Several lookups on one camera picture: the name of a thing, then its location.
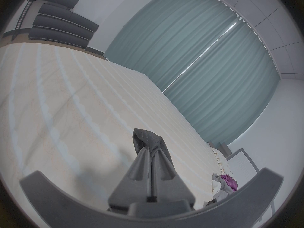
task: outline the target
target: gray fabric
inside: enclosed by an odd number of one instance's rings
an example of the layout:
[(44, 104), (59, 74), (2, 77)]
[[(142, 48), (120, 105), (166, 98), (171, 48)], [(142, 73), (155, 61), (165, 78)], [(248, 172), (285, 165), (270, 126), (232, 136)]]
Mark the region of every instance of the gray fabric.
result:
[(228, 184), (226, 183), (226, 181), (224, 179), (222, 179), (221, 177), (218, 177), (217, 174), (213, 174), (212, 175), (212, 180), (218, 181), (218, 182), (220, 182), (222, 184), (221, 189), (219, 190), (219, 192), (216, 193), (213, 196), (213, 199), (216, 199), (217, 202), (223, 200), (228, 195), (230, 195), (230, 194), (232, 194), (234, 192), (232, 190), (232, 188), (230, 186), (228, 186)]

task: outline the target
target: black cloth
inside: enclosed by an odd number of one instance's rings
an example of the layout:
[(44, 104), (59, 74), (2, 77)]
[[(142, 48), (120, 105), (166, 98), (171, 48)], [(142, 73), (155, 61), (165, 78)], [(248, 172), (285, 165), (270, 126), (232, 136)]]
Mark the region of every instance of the black cloth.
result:
[(156, 135), (154, 132), (147, 131), (145, 129), (134, 128), (133, 132), (133, 143), (135, 147), (136, 154), (146, 146), (149, 146), (151, 153), (151, 161), (154, 157), (154, 154), (161, 149), (170, 163), (173, 165), (170, 153), (167, 149), (165, 141), (161, 136)]

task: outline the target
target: wooden floor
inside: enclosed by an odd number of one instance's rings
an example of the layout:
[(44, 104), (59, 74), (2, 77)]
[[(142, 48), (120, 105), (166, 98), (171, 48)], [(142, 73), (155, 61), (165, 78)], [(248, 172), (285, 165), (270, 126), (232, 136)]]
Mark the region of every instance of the wooden floor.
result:
[(29, 37), (28, 34), (19, 34), (19, 35), (16, 36), (16, 38), (13, 41), (12, 41), (12, 36), (4, 37), (0, 40), (0, 47), (4, 47), (6, 45), (13, 44), (13, 43), (22, 43), (22, 42), (41, 43), (41, 44), (54, 45), (54, 46), (58, 46), (58, 47), (66, 47), (66, 48), (74, 49), (74, 50), (77, 50), (77, 51), (82, 51), (82, 52), (85, 52), (87, 54), (94, 55), (96, 57), (99, 57), (101, 59), (106, 60), (105, 57), (103, 57), (101, 55), (98, 55), (98, 54), (95, 54), (93, 52), (86, 51), (85, 49), (82, 49), (82, 48), (78, 48), (78, 47), (74, 47), (74, 46), (70, 46), (70, 45), (66, 45), (66, 44), (62, 44), (62, 43), (58, 43), (58, 42), (53, 42), (53, 41), (30, 40), (28, 37)]

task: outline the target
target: bed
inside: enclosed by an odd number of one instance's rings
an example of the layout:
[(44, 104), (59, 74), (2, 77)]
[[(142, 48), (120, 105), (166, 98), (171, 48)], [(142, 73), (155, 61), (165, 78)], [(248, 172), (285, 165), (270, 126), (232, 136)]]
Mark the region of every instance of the bed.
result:
[(136, 157), (134, 128), (163, 137), (177, 173), (196, 197), (212, 199), (221, 168), (208, 144), (150, 79), (69, 48), (39, 43), (0, 48), (0, 174), (40, 227), (20, 178), (41, 171), (100, 210)]

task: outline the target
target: teal curtain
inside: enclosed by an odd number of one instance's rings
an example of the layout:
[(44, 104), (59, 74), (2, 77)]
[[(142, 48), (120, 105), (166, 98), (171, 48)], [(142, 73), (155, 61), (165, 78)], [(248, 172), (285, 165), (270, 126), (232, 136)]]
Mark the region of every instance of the teal curtain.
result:
[(124, 26), (105, 56), (146, 74), (214, 144), (240, 136), (280, 80), (258, 36), (218, 0), (153, 0)]

